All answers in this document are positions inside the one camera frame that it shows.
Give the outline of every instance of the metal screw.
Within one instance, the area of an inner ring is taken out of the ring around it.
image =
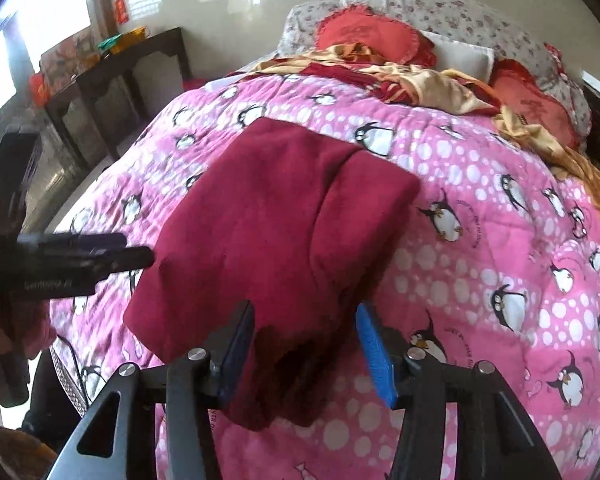
[[[206,350],[204,348],[194,348],[193,350],[189,350],[187,353],[187,358],[189,361],[200,361],[206,357]]]
[[[422,349],[414,346],[407,350],[407,357],[409,359],[413,359],[414,361],[421,361],[427,356],[427,353]]]
[[[493,374],[496,371],[496,367],[489,361],[480,361],[478,363],[478,370],[483,374]]]
[[[129,375],[133,375],[136,371],[136,365],[133,363],[125,363],[120,367],[118,373],[123,377],[129,377]]]

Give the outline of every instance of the red paper sign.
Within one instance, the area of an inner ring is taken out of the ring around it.
[[[114,12],[116,14],[116,23],[124,25],[129,21],[129,13],[126,12],[125,0],[116,0],[113,4]]]

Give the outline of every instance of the white pillow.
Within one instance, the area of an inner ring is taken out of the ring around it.
[[[480,81],[489,82],[495,60],[492,48],[450,40],[435,32],[421,32],[434,44],[433,53],[438,58],[436,70],[455,68]]]

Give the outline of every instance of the pink comforter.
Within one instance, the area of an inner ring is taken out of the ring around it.
[[[600,455],[600,218],[581,182],[557,182],[539,158],[495,135],[489,118],[385,105],[315,76],[187,92],[58,230],[120,231],[152,245],[197,177],[262,115],[362,142],[420,177],[419,211],[375,298],[381,317],[441,361],[494,362],[564,478],[585,479]],[[138,279],[111,276],[93,297],[53,302],[52,322],[77,350],[91,397],[127,360],[160,364],[122,325]],[[80,380],[68,348],[57,341],[54,349]],[[310,428],[277,420],[250,433],[211,414],[226,478],[383,478],[402,415],[381,405],[359,351],[335,365],[331,403]],[[163,478],[162,412],[157,418]],[[456,424],[449,406],[442,479],[454,476]]]

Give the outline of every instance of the yellow basket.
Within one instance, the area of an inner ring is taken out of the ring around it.
[[[112,54],[118,54],[136,43],[146,40],[146,27],[138,27],[123,34],[114,46],[111,47]]]

